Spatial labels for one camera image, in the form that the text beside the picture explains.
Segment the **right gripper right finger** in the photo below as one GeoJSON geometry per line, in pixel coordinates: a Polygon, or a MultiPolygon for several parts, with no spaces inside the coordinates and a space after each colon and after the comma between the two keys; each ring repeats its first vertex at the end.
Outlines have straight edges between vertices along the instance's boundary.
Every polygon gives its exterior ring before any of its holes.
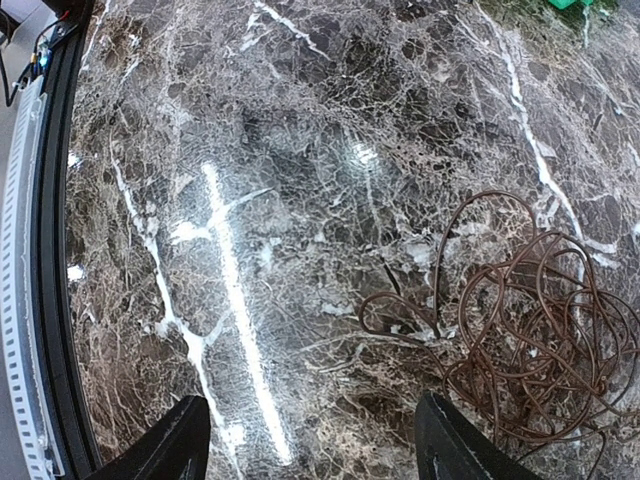
{"type": "Polygon", "coordinates": [[[539,477],[510,459],[443,396],[427,391],[414,416],[421,479],[515,479],[539,477]]]}

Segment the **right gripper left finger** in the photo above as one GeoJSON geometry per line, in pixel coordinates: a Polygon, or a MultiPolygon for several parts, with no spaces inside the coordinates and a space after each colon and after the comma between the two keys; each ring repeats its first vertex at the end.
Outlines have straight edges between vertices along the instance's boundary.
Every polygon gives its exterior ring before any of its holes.
{"type": "Polygon", "coordinates": [[[203,479],[211,435],[207,400],[187,395],[92,479],[203,479]]]}

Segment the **right green plastic bin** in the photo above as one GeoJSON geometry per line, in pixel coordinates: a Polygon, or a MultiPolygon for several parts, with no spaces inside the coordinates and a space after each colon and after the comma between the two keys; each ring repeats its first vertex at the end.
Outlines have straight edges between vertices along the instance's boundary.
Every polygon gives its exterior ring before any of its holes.
{"type": "Polygon", "coordinates": [[[589,6],[593,3],[593,0],[548,0],[548,2],[555,8],[564,10],[576,3],[589,6]]]}

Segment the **black front rail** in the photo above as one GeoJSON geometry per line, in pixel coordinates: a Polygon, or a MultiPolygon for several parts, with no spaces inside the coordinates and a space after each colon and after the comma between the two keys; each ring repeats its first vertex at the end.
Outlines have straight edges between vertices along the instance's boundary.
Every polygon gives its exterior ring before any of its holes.
{"type": "Polygon", "coordinates": [[[74,351],[65,239],[66,170],[73,104],[91,1],[52,1],[64,31],[43,78],[31,217],[31,281],[36,348],[52,441],[65,479],[84,479],[101,466],[74,351]]]}

